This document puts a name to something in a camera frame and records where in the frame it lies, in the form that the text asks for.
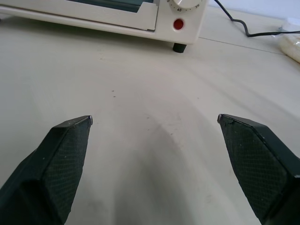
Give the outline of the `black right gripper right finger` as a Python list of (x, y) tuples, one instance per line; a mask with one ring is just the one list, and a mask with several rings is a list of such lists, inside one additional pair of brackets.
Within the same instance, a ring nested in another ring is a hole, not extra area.
[(300, 223), (300, 159), (266, 126), (220, 114), (232, 169), (262, 225)]

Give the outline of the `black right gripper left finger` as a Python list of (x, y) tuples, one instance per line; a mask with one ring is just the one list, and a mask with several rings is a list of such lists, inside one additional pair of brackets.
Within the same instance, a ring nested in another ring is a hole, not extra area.
[(50, 129), (0, 189), (2, 225), (65, 224), (83, 173), (92, 116)]

